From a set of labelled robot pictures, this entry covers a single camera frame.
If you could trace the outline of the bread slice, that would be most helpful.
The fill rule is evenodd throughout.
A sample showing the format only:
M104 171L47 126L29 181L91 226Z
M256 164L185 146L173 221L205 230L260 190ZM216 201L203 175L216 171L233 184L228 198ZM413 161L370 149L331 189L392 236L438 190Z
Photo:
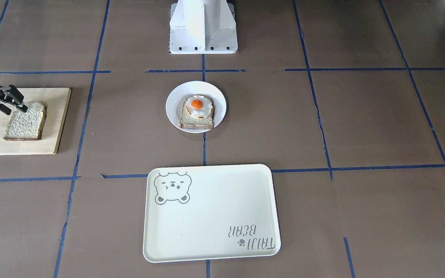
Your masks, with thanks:
M41 102L25 102L26 112L12 112L3 139L6 141L39 141L47 117L47 107Z
M211 117L205 119L194 119L188 115L184 108L185 98L181 107L181 115L179 119L178 126L185 129L213 129L214 128L214 114L215 114L215 104L214 112Z

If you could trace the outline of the white round plate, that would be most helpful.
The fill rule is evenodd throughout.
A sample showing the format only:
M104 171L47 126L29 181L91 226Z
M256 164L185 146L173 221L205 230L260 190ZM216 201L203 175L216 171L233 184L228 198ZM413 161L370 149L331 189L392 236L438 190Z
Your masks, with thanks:
M205 81L188 81L168 95L165 111L178 129L202 133L214 129L224 119L227 103L222 92Z

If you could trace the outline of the wooden cutting board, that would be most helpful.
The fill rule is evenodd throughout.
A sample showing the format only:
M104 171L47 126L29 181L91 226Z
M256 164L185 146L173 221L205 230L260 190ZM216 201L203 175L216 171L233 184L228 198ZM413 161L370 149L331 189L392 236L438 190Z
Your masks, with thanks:
M68 109L70 88L19 88L25 102L46 106L42 139L38 141L6 141L3 139L10 116L0 112L0 155L56 154Z

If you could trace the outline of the fried egg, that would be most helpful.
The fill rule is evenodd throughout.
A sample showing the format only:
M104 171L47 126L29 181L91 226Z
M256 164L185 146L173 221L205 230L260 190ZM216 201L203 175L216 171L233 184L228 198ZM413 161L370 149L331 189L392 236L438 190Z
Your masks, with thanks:
M189 116L200 120L211 117L214 112L212 99L205 95L187 96L185 98L184 108Z

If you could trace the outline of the cream bear serving tray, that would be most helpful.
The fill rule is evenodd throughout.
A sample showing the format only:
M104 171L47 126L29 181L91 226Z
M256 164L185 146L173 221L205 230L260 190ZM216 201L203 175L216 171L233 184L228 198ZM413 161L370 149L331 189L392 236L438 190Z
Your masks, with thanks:
M143 256L151 263L273 256L281 236L273 177L263 164L153 169Z

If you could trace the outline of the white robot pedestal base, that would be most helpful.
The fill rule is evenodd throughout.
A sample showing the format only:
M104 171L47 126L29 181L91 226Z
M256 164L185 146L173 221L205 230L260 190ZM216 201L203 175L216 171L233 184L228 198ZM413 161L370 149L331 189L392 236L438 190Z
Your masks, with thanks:
M226 0L179 0L171 5L169 52L233 54L238 50L234 5Z

